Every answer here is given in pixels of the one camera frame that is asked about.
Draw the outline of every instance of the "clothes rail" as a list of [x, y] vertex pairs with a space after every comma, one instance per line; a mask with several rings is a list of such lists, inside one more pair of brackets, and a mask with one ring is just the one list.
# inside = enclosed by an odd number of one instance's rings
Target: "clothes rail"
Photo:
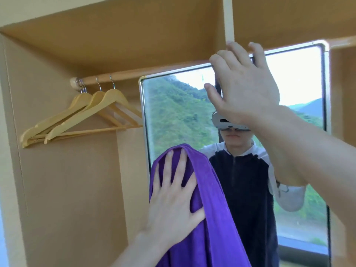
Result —
[[147, 68], [140, 68], [134, 70], [101, 74], [96, 76], [89, 76], [84, 78], [71, 78], [70, 85], [75, 90], [81, 91], [83, 87], [87, 87], [88, 85], [140, 78], [141, 76], [144, 75], [150, 75], [150, 74], [190, 67], [194, 65], [205, 64], [207, 62], [209, 61], [201, 60], [201, 61], [193, 61], [193, 62], [184, 62], [184, 63], [168, 65], [164, 67], [147, 67]]

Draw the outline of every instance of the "hand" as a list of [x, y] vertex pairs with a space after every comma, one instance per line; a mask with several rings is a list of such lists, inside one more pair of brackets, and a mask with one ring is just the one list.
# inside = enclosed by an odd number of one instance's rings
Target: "hand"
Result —
[[230, 122], [248, 125], [254, 117], [279, 104], [279, 91], [267, 66], [260, 44], [250, 43], [255, 64], [247, 51], [236, 42], [229, 42], [210, 58], [221, 85], [223, 98], [213, 85], [204, 85], [216, 110]]
[[149, 203], [149, 217], [146, 231], [154, 236], [166, 251], [182, 241], [196, 226], [205, 219], [204, 209], [190, 212], [190, 199], [197, 186], [195, 173], [183, 188], [182, 180], [187, 163], [184, 149], [171, 184], [173, 151], [166, 155], [163, 170], [162, 187], [159, 181], [158, 165], [154, 174], [153, 193]]

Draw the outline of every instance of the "window frame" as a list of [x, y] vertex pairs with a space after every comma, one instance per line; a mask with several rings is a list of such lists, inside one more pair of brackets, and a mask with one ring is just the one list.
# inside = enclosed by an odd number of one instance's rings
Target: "window frame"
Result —
[[[330, 68], [329, 68], [329, 44], [325, 40], [316, 40], [312, 42], [296, 44], [288, 47], [282, 47], [272, 50], [265, 51], [265, 55], [272, 55], [277, 53], [283, 53], [303, 48], [319, 46], [322, 53], [322, 101], [323, 101], [323, 128], [327, 133], [331, 134], [331, 98], [330, 98]], [[149, 146], [148, 146], [148, 131], [146, 126], [146, 113], [145, 113], [145, 95], [144, 95], [144, 81], [146, 79], [156, 78], [160, 76], [172, 75], [180, 72], [192, 71], [197, 69], [202, 69], [206, 67], [211, 67], [210, 63], [205, 63], [201, 65], [195, 65], [192, 67], [186, 67], [181, 69], [176, 69], [172, 71], [166, 71], [161, 73], [156, 73], [152, 75], [146, 75], [139, 79], [140, 86], [140, 97], [141, 97], [141, 110], [143, 119], [143, 129], [145, 138], [145, 151], [146, 151], [146, 162], [147, 162], [147, 173], [148, 180], [151, 172], [151, 160], [149, 157]], [[221, 94], [221, 88], [215, 80], [216, 88]], [[296, 264], [301, 264], [310, 267], [330, 267], [331, 266], [331, 240], [330, 240], [330, 210], [327, 206], [327, 239], [328, 246], [324, 247], [321, 245], [312, 244], [309, 242], [303, 242], [296, 239], [285, 238], [278, 236], [278, 247], [279, 255], [282, 261], [292, 262]]]

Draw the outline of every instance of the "purple towel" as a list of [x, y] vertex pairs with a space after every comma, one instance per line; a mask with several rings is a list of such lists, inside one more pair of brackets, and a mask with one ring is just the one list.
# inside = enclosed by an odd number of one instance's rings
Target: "purple towel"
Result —
[[187, 238], [171, 247], [157, 267], [251, 267], [219, 180], [205, 155], [194, 150], [188, 144], [168, 149], [152, 165], [149, 197], [151, 198], [152, 195], [157, 163], [159, 163], [159, 178], [162, 184], [166, 154], [170, 150], [174, 150], [173, 180], [182, 148], [188, 155], [182, 186], [186, 185], [193, 171], [195, 171], [198, 182], [190, 202], [190, 211], [195, 212], [204, 206], [206, 219]]

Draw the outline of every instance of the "vr headset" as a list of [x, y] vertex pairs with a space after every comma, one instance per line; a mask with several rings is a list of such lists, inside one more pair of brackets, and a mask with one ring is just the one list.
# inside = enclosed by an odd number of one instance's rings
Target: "vr headset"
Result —
[[229, 128], [234, 128], [242, 131], [250, 131], [250, 129], [247, 126], [230, 123], [223, 116], [221, 116], [217, 111], [212, 114], [211, 120], [212, 120], [212, 124], [219, 130], [227, 130]]

